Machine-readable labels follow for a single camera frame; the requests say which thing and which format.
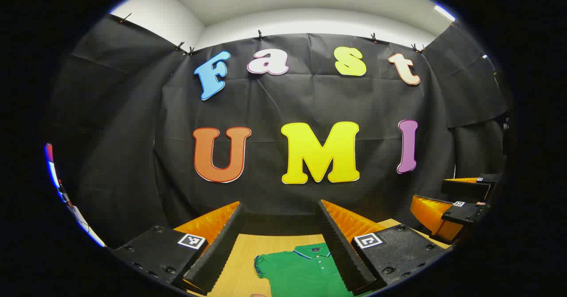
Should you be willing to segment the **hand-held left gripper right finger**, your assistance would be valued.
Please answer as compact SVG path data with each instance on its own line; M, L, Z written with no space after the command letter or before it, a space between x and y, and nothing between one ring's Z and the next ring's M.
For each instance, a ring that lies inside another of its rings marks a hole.
M356 296L393 285L446 251L404 224L383 227L326 200L317 205L322 236L343 283Z

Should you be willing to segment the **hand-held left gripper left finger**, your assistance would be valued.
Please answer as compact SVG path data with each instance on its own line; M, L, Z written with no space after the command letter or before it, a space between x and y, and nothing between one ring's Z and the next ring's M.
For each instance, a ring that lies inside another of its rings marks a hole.
M153 226L111 253L166 285L206 295L233 250L241 210L237 201L176 228Z

